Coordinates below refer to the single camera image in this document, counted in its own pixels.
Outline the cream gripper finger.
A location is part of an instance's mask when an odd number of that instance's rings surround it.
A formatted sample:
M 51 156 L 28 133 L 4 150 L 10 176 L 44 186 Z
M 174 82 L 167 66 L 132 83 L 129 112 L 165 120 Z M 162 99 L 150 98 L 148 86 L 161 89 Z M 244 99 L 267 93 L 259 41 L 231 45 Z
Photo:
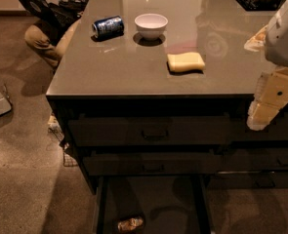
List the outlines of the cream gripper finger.
M 253 100 L 248 109 L 247 126 L 252 131 L 262 131 L 278 112 L 275 107 Z

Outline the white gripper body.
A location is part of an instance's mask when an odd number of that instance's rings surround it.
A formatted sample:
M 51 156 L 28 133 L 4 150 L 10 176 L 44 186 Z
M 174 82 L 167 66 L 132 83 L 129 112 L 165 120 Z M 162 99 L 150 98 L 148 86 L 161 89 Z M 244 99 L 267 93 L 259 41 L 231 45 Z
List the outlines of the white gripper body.
M 288 67 L 277 66 L 271 73 L 262 73 L 257 82 L 255 101 L 282 109 L 288 103 Z

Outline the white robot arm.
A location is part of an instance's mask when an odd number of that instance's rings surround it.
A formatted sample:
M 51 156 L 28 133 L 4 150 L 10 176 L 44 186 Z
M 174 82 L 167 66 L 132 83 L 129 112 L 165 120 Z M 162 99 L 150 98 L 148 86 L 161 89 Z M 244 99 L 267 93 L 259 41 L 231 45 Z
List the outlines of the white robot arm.
M 266 60 L 276 65 L 272 73 L 262 73 L 248 110 L 247 126 L 261 131 L 288 103 L 288 0 L 244 48 L 264 51 Z

